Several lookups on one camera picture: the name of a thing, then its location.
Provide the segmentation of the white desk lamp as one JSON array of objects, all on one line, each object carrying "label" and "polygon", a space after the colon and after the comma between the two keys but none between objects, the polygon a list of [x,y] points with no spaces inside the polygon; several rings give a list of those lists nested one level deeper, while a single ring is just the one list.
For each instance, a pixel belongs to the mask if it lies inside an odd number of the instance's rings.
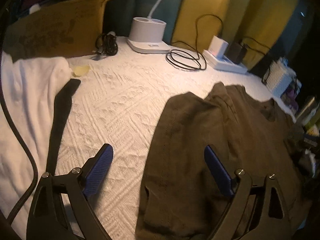
[{"label": "white desk lamp", "polygon": [[170,47],[163,41],[167,23],[153,18],[153,13],[162,0],[157,0],[147,17],[135,17],[132,20],[127,44],[141,54],[167,54]]}]

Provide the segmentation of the white power strip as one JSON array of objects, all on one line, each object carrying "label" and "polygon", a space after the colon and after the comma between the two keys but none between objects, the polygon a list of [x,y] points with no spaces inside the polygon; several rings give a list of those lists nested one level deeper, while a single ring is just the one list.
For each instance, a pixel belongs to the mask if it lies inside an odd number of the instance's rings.
[{"label": "white power strip", "polygon": [[206,62],[215,70],[232,72],[238,74],[246,74],[248,69],[242,64],[234,64],[232,61],[227,59],[225,56],[221,59],[217,59],[209,51],[204,50],[203,56],[206,59]]}]

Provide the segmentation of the cardboard box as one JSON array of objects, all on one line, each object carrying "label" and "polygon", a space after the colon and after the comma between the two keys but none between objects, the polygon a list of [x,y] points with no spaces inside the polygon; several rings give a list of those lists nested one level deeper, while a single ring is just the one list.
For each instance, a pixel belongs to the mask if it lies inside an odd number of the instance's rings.
[{"label": "cardboard box", "polygon": [[42,7],[8,26],[3,49],[13,61],[91,55],[110,0],[68,0]]}]

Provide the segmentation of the purple cloth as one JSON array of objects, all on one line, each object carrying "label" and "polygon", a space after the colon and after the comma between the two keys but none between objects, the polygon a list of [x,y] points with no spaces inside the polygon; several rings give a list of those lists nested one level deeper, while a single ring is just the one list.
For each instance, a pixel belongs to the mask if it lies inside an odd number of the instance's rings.
[{"label": "purple cloth", "polygon": [[293,114],[298,112],[298,103],[296,102],[298,92],[299,87],[297,85],[289,85],[280,97],[283,103],[291,109]]}]

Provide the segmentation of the yellow curtain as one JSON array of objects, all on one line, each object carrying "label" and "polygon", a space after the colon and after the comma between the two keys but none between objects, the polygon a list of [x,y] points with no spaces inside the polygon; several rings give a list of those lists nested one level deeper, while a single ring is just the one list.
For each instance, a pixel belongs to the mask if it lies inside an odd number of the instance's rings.
[{"label": "yellow curtain", "polygon": [[277,41],[299,0],[182,0],[172,41],[207,49],[213,36],[243,40],[251,49],[243,63],[252,69]]}]

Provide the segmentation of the white charger adapter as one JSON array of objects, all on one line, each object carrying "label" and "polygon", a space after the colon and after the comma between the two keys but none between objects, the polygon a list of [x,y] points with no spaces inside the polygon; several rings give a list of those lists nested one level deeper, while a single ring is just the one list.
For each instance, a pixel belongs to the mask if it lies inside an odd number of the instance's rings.
[{"label": "white charger adapter", "polygon": [[227,47],[228,47],[228,42],[226,42],[225,40],[217,36],[213,36],[211,43],[209,45],[208,51],[217,59],[221,59],[223,58]]}]

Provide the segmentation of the black charger adapter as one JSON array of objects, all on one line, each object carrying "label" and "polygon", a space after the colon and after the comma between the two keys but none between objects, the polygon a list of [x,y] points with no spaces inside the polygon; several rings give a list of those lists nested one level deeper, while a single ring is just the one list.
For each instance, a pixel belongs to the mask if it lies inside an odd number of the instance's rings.
[{"label": "black charger adapter", "polygon": [[227,49],[225,56],[234,64],[240,64],[247,53],[247,48],[233,42]]}]

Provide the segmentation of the brown t-shirt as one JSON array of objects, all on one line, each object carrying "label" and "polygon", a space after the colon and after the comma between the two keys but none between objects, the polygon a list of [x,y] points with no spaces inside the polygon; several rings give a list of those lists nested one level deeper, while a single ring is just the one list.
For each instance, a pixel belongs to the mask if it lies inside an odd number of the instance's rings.
[{"label": "brown t-shirt", "polygon": [[278,104],[217,83],[170,98],[150,145],[136,239],[291,239],[307,216]]}]

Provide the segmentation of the white plastic basket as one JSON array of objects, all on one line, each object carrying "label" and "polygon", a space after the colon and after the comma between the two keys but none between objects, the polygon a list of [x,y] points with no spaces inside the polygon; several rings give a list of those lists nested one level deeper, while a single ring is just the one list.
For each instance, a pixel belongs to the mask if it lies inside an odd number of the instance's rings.
[{"label": "white plastic basket", "polygon": [[277,61],[272,61],[262,83],[274,96],[281,97],[295,77],[296,72],[288,66],[288,60],[280,57]]}]

